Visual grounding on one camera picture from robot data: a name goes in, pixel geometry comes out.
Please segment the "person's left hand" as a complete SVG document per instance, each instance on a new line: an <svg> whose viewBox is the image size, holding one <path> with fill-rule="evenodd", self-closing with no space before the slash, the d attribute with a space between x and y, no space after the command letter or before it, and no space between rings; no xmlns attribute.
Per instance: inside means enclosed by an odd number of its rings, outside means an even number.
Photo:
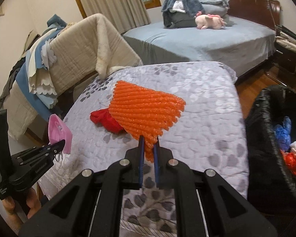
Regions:
<svg viewBox="0 0 296 237"><path fill-rule="evenodd" d="M21 207L10 196L2 200L2 205L7 213L7 223L13 230L19 230L23 224L20 218ZM27 218L30 219L36 212L41 209L41 202L38 199L37 193L33 188L28 190L26 197L26 205L29 207Z"/></svg>

